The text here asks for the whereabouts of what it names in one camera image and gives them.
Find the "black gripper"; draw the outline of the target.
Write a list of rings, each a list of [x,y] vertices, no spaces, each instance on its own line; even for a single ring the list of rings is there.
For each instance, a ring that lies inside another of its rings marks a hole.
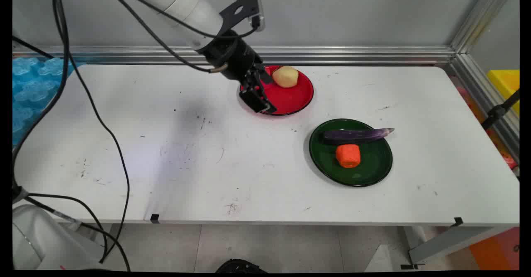
[[[235,32],[224,32],[198,50],[213,68],[207,73],[221,73],[230,80],[241,82],[239,97],[255,113],[273,114],[277,107],[271,103],[263,84],[273,83],[273,78],[258,54]]]

